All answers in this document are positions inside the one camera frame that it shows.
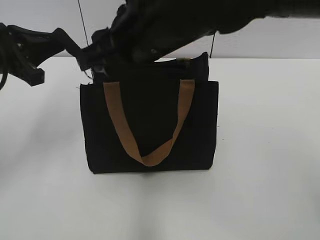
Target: handbag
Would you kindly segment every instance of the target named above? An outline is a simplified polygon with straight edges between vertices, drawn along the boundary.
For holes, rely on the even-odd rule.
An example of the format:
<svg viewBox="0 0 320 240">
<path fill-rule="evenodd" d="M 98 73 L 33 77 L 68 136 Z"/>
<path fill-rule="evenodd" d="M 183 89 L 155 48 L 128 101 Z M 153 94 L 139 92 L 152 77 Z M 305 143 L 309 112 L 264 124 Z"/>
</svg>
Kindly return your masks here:
<svg viewBox="0 0 320 240">
<path fill-rule="evenodd" d="M 116 65 L 80 86 L 89 169 L 94 174 L 207 170 L 216 149 L 219 84 L 208 54 Z"/>
</svg>

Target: tan handle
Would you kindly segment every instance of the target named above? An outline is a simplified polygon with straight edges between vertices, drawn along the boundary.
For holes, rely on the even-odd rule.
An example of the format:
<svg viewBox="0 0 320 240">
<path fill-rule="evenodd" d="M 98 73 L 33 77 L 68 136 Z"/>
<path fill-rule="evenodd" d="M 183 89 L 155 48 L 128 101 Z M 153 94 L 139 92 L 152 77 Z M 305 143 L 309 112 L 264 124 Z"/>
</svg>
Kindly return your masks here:
<svg viewBox="0 0 320 240">
<path fill-rule="evenodd" d="M 103 83 L 103 87 L 109 115 L 126 153 L 147 167 L 153 167 L 160 164 L 171 152 L 171 149 L 175 144 L 185 119 L 189 113 L 195 92 L 195 81 L 180 80 L 177 108 L 178 121 L 172 138 L 147 156 L 140 155 L 136 139 L 128 125 L 121 100 L 120 83 L 105 82 Z"/>
</svg>

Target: cable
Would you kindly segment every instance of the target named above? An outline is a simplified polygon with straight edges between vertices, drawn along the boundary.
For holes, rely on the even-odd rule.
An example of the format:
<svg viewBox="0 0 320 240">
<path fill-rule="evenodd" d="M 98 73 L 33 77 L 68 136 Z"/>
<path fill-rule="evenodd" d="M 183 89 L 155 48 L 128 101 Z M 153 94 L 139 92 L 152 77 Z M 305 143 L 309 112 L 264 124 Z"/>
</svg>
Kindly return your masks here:
<svg viewBox="0 0 320 240">
<path fill-rule="evenodd" d="M 87 35 L 86 26 L 85 26 L 84 15 L 83 15 L 83 13 L 82 13 L 81 5 L 80 5 L 80 0 L 78 0 L 78 5 L 79 5 L 79 10 L 80 10 L 80 15 L 81 15 L 82 26 L 83 26 L 83 31 L 84 31 L 84 35 L 85 35 L 86 44 L 87 44 L 87 46 L 89 47 L 88 35 Z M 89 76 L 86 71 L 84 71 L 84 74 L 85 74 L 89 79 L 91 79 L 91 80 L 94 79 L 94 71 L 93 71 L 92 69 L 91 69 L 91 76 Z"/>
<path fill-rule="evenodd" d="M 80 9 L 81 20 L 82 20 L 83 30 L 84 30 L 84 34 L 85 34 L 86 44 L 89 46 L 88 35 L 87 35 L 87 31 L 86 31 L 86 26 L 85 26 L 84 15 L 82 14 L 80 0 L 78 0 L 78 5 L 79 5 L 79 9 Z"/>
<path fill-rule="evenodd" d="M 3 64 L 3 70 L 2 70 L 2 79 L 0 81 L 0 90 L 5 86 L 8 78 L 8 63 L 7 63 L 7 58 L 5 51 L 3 48 L 0 46 L 0 56 L 2 59 L 2 64 Z"/>
<path fill-rule="evenodd" d="M 216 33 L 213 34 L 213 38 L 212 38 L 212 45 L 211 45 L 211 51 L 210 51 L 210 58 L 211 59 L 212 59 L 212 53 L 214 51 L 215 36 L 216 36 Z"/>
</svg>

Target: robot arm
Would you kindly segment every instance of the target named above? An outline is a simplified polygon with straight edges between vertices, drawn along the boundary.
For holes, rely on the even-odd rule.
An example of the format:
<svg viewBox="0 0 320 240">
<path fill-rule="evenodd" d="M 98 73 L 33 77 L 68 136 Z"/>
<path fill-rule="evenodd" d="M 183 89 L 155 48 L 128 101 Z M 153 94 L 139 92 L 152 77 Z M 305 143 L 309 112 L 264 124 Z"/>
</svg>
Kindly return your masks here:
<svg viewBox="0 0 320 240">
<path fill-rule="evenodd" d="M 80 49 L 60 28 L 35 32 L 0 23 L 0 74 L 42 84 L 37 67 L 67 50 L 80 69 L 108 72 L 118 64 L 153 62 L 203 36 L 240 30 L 256 18 L 319 18 L 320 0 L 126 0 L 110 28 L 96 31 Z"/>
</svg>

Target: white table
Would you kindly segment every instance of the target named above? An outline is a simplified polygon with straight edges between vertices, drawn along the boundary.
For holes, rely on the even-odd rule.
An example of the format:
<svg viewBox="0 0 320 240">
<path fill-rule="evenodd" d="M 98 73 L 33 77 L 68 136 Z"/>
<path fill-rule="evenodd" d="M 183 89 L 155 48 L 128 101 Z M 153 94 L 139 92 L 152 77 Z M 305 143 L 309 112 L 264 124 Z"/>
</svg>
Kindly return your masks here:
<svg viewBox="0 0 320 240">
<path fill-rule="evenodd" d="M 73 58 L 0 91 L 1 240 L 319 240 L 320 60 L 212 59 L 209 171 L 88 167 Z"/>
</svg>

